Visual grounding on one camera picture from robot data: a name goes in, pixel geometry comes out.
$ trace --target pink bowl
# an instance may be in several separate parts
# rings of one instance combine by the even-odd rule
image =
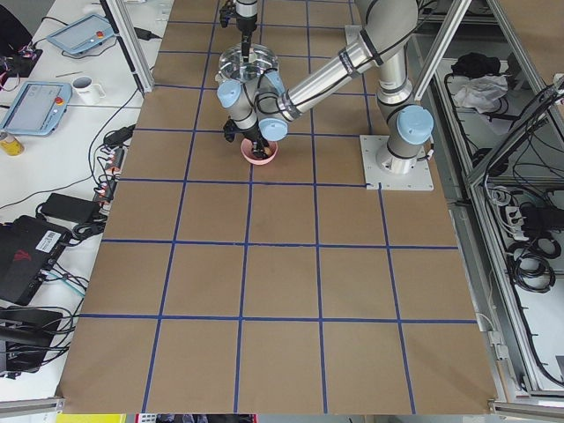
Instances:
[[[253,165],[265,165],[270,163],[278,153],[278,143],[270,141],[269,148],[272,150],[272,155],[268,159],[259,160],[255,156],[253,156],[253,142],[250,139],[244,138],[241,142],[241,153],[246,161],[252,163]]]

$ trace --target white mug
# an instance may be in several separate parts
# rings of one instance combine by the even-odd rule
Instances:
[[[92,106],[100,103],[106,97],[106,92],[100,84],[94,84],[90,77],[78,77],[72,80],[72,88],[82,101]]]

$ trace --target white table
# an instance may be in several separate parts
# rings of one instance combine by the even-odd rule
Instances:
[[[0,154],[0,206],[44,189],[54,189],[89,175],[88,146],[101,125],[117,108],[87,108],[69,106],[58,128],[48,137],[19,137],[26,150],[16,157]],[[137,121],[139,108],[124,108],[101,132],[94,146],[101,143],[103,134]],[[92,180],[57,191],[73,197],[91,200]],[[44,202],[49,193],[34,196],[24,203],[0,210],[0,221],[9,222],[22,214],[33,216],[35,207]],[[101,235],[84,241],[78,247],[67,248],[58,263],[70,273],[89,278],[100,245]],[[33,307],[59,306],[74,311],[80,296],[63,283],[43,284],[29,304]],[[0,301],[0,307],[11,304]],[[34,374],[24,373],[16,380],[0,378],[0,402],[38,399],[55,395],[63,372],[66,355],[42,367]]]
[[[128,4],[131,21],[134,26],[148,29],[159,36],[165,32],[167,19],[163,12],[170,12],[174,0],[148,0],[144,4]],[[92,0],[56,0],[48,16],[70,23],[93,12],[85,9],[92,6]],[[40,40],[61,27],[53,20],[45,19],[33,37]],[[98,47],[106,48],[114,41],[109,40]],[[145,57],[153,66],[159,52],[160,40],[140,41]],[[72,79],[88,75],[104,87],[107,97],[96,106],[86,106],[78,96],[73,96],[70,105],[59,123],[59,126],[47,137],[18,136],[24,144],[25,151],[17,157],[9,157],[0,152],[0,207],[17,202],[36,191],[52,190],[69,185],[86,178],[89,174],[88,147],[95,134],[106,120],[122,106],[135,92],[137,86],[130,74],[129,67],[120,47],[116,44],[98,57],[87,57],[73,60],[61,56],[61,50],[48,41],[42,41],[39,48],[43,55],[30,75],[29,80],[71,82]],[[57,75],[82,71],[78,75],[57,78]],[[13,86],[11,78],[7,86]],[[0,104],[9,105],[15,98],[14,92],[0,92]],[[107,125],[94,141],[94,147],[101,144],[103,135],[110,130],[129,126],[137,121],[142,96],[137,93],[126,108]],[[0,109],[0,119],[5,109]],[[93,198],[95,183],[92,179],[73,185],[57,192],[84,199]],[[35,195],[26,201],[0,210],[0,222],[10,222],[27,214],[33,216],[38,204],[44,202],[49,193]],[[67,227],[71,223],[54,222]],[[75,248],[67,248],[58,263],[70,273],[89,278],[95,257],[100,246],[101,235],[88,239]],[[80,296],[62,283],[51,282],[41,286],[33,297],[30,306],[59,306],[74,311],[80,302]],[[0,301],[0,307],[8,307],[10,303]],[[42,367],[37,373],[24,373],[16,380],[0,378],[0,402],[53,397],[63,372],[66,355]]]
[[[127,4],[127,10],[130,14],[131,22],[134,26],[148,29],[151,32],[162,36],[165,32],[166,21],[162,19],[161,13],[169,9],[166,4],[171,4],[173,0],[148,0],[142,4]],[[48,16],[57,18],[66,23],[74,22],[83,18],[86,14],[97,12],[103,15],[100,6],[92,6],[92,0],[56,0],[51,7]],[[60,29],[61,24],[51,19],[45,19],[37,33],[33,37],[35,41],[41,40],[54,31]],[[38,48],[43,50],[43,54],[36,64],[29,80],[34,81],[56,81],[56,82],[72,82],[74,78],[81,76],[89,76],[94,82],[100,83],[106,92],[106,97],[96,105],[98,107],[110,106],[120,107],[131,96],[131,93],[137,87],[133,79],[129,66],[125,61],[123,52],[116,42],[117,39],[111,38],[105,41],[101,46],[93,48],[85,53],[85,58],[73,59],[61,55],[61,49],[51,44],[49,41],[41,41]],[[153,66],[159,53],[160,40],[154,39],[150,41],[139,40],[145,58],[149,66]],[[104,51],[100,56],[88,57]],[[81,72],[79,74],[68,75],[58,78],[58,75],[66,75],[69,73]],[[10,89],[16,84],[16,79],[8,80],[6,87]],[[0,104],[9,105],[16,97],[19,89],[12,92],[0,92]],[[137,93],[135,98],[130,102],[129,107],[140,108],[143,103],[143,97]],[[85,103],[75,94],[70,99],[71,105],[85,105]]]

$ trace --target black power adapter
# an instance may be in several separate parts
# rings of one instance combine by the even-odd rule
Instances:
[[[83,200],[82,198],[68,197],[55,192],[38,209],[44,216],[79,224],[91,222],[100,215],[100,205],[98,203]]]
[[[114,130],[104,137],[104,145],[114,148],[123,145],[125,141],[133,137],[135,125],[124,126],[119,130]]]
[[[133,28],[135,30],[135,35],[139,38],[139,40],[153,40],[153,39],[160,39],[160,37],[156,33],[152,33],[148,29],[143,28]]]

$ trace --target metal bracket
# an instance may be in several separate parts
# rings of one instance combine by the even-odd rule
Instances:
[[[364,178],[367,189],[392,191],[432,191],[434,189],[431,171],[426,160],[418,161],[409,174],[391,174],[385,172],[376,164],[378,149],[388,142],[388,137],[361,135],[360,147],[362,149],[362,163],[364,165]],[[419,156],[424,156],[425,150],[421,147]]]

